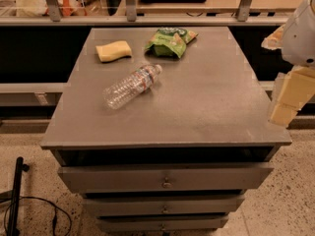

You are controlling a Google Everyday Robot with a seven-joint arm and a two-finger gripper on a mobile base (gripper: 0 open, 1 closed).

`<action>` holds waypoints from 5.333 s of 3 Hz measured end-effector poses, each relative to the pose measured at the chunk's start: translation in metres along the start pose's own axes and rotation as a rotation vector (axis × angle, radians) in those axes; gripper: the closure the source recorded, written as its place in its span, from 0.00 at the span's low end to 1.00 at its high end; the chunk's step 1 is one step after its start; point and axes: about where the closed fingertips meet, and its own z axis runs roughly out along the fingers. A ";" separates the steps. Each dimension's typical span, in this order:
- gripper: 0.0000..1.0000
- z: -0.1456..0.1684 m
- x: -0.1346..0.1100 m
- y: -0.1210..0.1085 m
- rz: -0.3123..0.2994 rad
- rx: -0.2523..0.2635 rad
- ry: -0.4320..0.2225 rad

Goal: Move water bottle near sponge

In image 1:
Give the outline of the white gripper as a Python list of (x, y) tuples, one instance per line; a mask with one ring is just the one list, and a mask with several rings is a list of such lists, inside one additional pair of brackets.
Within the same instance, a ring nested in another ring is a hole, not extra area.
[(303, 0), (288, 18), (265, 37), (261, 46), (282, 49), (282, 57), (294, 66), (278, 73), (269, 107), (269, 121), (287, 127), (297, 112), (315, 95), (315, 0)]

